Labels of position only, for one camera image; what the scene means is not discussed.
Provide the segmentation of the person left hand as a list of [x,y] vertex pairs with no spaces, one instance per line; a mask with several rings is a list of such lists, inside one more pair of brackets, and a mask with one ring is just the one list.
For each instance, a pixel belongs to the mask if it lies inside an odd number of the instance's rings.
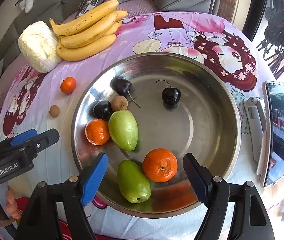
[[17,220],[21,218],[21,213],[18,209],[15,192],[7,183],[0,185],[0,217],[2,215],[8,216],[8,220],[11,222],[11,224],[0,222],[2,228],[4,228],[3,225],[6,225],[6,228],[17,228]]

